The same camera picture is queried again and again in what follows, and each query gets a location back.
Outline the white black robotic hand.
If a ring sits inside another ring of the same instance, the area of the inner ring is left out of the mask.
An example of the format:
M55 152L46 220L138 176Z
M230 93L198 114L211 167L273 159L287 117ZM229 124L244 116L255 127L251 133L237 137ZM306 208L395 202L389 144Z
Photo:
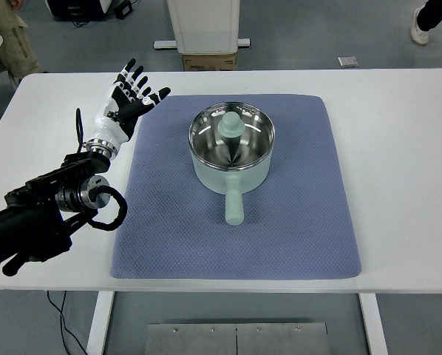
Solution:
M106 91L95 116L95 131L86 142L86 150L101 153L110 160L116 158L121 146L133 136L137 120L170 93L168 87L152 90L143 67L138 67L136 60L130 59Z

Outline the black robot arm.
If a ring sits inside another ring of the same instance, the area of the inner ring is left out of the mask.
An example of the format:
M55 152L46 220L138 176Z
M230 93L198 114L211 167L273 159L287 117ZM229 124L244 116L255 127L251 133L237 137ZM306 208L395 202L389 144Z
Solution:
M69 251L85 225L114 231L128 206L102 173L110 161L100 151L78 149L61 167L8 192L0 211L0 266L11 277L27 262L45 262Z

